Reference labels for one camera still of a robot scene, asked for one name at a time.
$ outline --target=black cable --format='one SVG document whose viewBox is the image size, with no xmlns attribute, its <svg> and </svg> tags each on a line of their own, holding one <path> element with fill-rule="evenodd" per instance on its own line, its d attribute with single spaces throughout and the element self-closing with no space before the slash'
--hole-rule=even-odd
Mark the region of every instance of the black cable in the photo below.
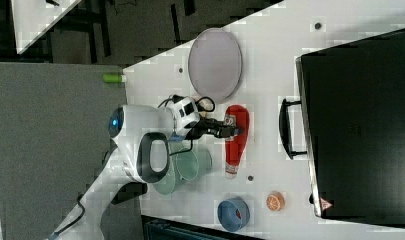
<svg viewBox="0 0 405 240">
<path fill-rule="evenodd" d="M 134 2 L 125 2 L 125 3 L 120 3 L 120 4 L 116 4 L 116 1 L 114 1 L 114 10 L 115 10 L 115 15 L 118 15 L 118 13 L 120 13 L 120 11 L 118 11 L 119 6 L 125 6 L 125 5 L 133 5 L 135 7 L 137 7 L 137 0 L 134 0 Z"/>
<path fill-rule="evenodd" d="M 50 240 L 52 239 L 56 239 L 57 237 L 59 237 L 59 235 L 64 232 L 65 230 L 67 230 L 68 228 L 70 228 L 71 226 L 73 226 L 74 224 L 76 224 L 78 221 L 80 221 L 80 219 L 84 216 L 84 213 L 86 212 L 86 209 L 84 208 L 83 204 L 81 204 L 80 200 L 83 197 L 83 194 L 81 194 L 80 196 L 78 196 L 77 198 L 77 204 L 78 206 L 81 208 L 81 214 L 80 216 L 78 216 L 74 221 L 70 222 L 68 225 L 66 225 L 65 227 L 61 228 L 61 230 L 54 232 L 52 234 L 52 236 L 50 236 Z"/>
<path fill-rule="evenodd" d="M 164 101 L 162 101 L 162 102 L 158 105 L 158 108 L 160 108 L 160 107 L 162 106 L 162 104 L 164 104 L 164 107 L 166 107 L 167 104 L 168 104 L 170 101 L 172 101 L 172 100 L 173 100 L 172 98 L 167 98 L 167 99 L 165 99 Z"/>
<path fill-rule="evenodd" d="M 206 110 L 204 107 L 202 107 L 201 105 L 199 105 L 199 103 L 202 101 L 202 100 L 205 100 L 205 99 L 207 99 L 207 100 L 209 100 L 210 102 L 211 102 L 211 104 L 212 104 L 212 109 L 210 109 L 210 110 Z M 201 97 L 201 98 L 199 98 L 197 101 L 196 101 L 196 105 L 198 105 L 198 107 L 202 110 L 202 111 L 205 111 L 205 112 L 213 112 L 213 111 L 215 111 L 215 102 L 214 102 L 214 100 L 212 100 L 212 98 L 210 98 L 210 97 Z"/>
<path fill-rule="evenodd" d="M 188 149 L 186 149 L 186 150 L 183 150 L 183 151 L 178 151 L 178 152 L 170 153 L 170 156 L 176 155 L 176 154 L 179 154 L 179 153 L 190 152 L 190 151 L 192 151 L 192 149 L 193 149 L 193 140 L 190 140 L 190 148 L 188 148 Z"/>
</svg>

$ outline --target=screw hole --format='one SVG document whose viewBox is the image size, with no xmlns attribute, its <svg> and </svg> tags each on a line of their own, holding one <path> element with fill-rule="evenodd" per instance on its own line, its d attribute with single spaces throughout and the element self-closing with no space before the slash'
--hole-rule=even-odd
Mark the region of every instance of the screw hole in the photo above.
<svg viewBox="0 0 405 240">
<path fill-rule="evenodd" d="M 316 23 L 316 24 L 314 25 L 314 27 L 315 27 L 316 30 L 320 30 L 322 26 L 323 26 L 323 25 L 321 25 L 321 23 Z"/>
</svg>

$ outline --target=orange object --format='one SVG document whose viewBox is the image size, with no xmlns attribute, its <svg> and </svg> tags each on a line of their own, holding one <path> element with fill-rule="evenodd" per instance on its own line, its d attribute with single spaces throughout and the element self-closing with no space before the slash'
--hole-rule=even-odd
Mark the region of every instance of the orange object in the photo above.
<svg viewBox="0 0 405 240">
<path fill-rule="evenodd" d="M 280 211 L 284 205 L 284 198 L 279 192 L 272 192 L 267 198 L 267 206 L 271 211 Z"/>
</svg>

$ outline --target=gray wall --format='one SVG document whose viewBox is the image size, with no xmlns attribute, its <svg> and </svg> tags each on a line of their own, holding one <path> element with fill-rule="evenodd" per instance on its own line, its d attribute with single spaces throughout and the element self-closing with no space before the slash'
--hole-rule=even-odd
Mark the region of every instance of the gray wall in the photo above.
<svg viewBox="0 0 405 240">
<path fill-rule="evenodd" d="M 126 103 L 113 66 L 0 63 L 0 210 L 5 240 L 44 239 L 95 179 L 107 121 Z M 138 200 L 111 206 L 106 239 L 143 239 Z"/>
</svg>

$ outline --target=suitcase handle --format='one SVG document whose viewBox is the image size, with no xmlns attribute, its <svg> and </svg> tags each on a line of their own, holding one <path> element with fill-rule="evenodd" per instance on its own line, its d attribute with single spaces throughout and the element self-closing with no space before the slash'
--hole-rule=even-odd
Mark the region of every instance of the suitcase handle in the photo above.
<svg viewBox="0 0 405 240">
<path fill-rule="evenodd" d="M 292 147 L 292 133 L 290 131 L 289 113 L 287 111 L 287 108 L 290 106 L 299 105 L 299 104 L 301 104 L 301 101 L 289 102 L 286 99 L 283 99 L 283 102 L 282 102 L 282 105 L 280 108 L 280 115 L 279 115 L 280 138 L 281 138 L 284 150 L 286 150 L 287 155 L 289 155 L 290 159 L 292 159 L 292 160 L 293 160 L 294 156 L 307 154 L 306 151 L 302 151 L 302 152 L 293 151 L 293 147 Z"/>
</svg>

